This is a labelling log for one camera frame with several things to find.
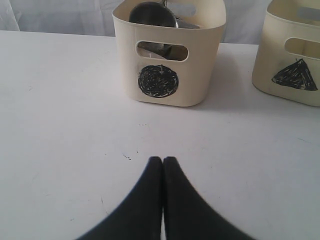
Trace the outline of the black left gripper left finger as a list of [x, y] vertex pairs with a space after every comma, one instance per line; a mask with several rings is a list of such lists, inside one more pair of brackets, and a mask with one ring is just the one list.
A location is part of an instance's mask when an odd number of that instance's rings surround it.
[[82, 240], [160, 240], [163, 216], [163, 162], [149, 158], [137, 183], [104, 220]]

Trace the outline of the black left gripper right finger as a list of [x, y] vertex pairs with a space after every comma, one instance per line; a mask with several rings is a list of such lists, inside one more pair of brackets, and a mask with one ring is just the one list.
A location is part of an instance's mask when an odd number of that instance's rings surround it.
[[178, 160], [163, 160], [163, 210], [168, 240], [249, 240], [199, 195]]

